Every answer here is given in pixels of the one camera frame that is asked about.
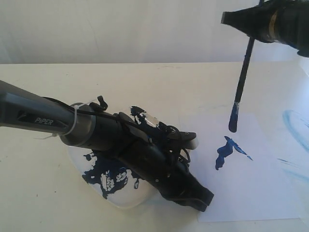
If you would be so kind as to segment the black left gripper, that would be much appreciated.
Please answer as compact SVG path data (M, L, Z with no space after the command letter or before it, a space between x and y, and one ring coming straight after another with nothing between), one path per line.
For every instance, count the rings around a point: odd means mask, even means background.
M168 164L167 157L155 145L143 141L130 144L117 158L155 187L167 199L205 212L214 194L193 177L183 164Z

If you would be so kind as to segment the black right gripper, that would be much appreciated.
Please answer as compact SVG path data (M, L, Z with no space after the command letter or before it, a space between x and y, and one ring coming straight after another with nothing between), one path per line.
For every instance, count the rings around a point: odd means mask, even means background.
M309 2L307 0L267 0L234 12L223 12L221 23L263 43L279 43L309 56Z

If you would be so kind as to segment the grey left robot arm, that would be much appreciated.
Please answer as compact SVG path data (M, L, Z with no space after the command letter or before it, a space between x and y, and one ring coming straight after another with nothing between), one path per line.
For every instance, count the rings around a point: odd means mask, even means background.
M1 82L0 124L50 133L68 146L88 149L84 181L119 207L141 203L151 189L199 211L210 205L214 194L189 171L194 132L166 125L137 106L129 115L109 114L104 98L97 100L69 106Z

